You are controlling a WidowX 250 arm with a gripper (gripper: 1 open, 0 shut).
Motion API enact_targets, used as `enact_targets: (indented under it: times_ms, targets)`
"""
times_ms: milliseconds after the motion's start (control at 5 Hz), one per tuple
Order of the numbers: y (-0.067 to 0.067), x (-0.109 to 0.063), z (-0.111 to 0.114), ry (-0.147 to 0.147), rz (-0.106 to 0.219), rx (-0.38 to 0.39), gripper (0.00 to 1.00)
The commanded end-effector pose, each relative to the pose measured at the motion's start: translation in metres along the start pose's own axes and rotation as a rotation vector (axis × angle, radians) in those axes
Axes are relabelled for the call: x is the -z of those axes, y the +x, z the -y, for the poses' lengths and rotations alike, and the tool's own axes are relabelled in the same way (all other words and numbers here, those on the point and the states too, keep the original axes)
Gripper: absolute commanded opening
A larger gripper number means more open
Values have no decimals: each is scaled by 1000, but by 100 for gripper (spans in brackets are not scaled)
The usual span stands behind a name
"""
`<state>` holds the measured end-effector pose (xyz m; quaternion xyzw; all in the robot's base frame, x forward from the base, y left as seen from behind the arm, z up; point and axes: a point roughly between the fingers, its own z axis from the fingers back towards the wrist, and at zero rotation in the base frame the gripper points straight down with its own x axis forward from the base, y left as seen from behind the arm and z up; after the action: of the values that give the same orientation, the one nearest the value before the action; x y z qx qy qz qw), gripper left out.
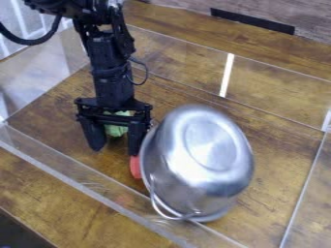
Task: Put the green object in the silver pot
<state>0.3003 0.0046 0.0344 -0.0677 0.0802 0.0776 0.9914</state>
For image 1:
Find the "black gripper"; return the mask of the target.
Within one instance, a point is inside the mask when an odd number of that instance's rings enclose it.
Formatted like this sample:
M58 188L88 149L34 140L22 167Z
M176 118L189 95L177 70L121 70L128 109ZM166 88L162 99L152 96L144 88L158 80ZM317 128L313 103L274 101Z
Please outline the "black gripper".
M128 127L128 153L137 156L149 129L150 104L134 98L132 67L129 63L110 68L93 69L92 77L96 96L77 98L76 119L80 122L85 140L94 151L105 145L104 124ZM105 115L104 112L130 111L130 116Z

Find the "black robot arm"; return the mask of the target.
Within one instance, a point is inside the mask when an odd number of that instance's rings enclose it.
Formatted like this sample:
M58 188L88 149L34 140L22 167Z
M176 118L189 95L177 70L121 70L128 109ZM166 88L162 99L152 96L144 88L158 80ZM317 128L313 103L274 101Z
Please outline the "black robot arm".
M122 5L110 0L22 0L34 11L72 20L90 60L93 98L74 100L89 147L98 151L106 142L108 126L128 129L128 153L136 156L149 128L152 105L134 98L132 65L134 39L129 34Z

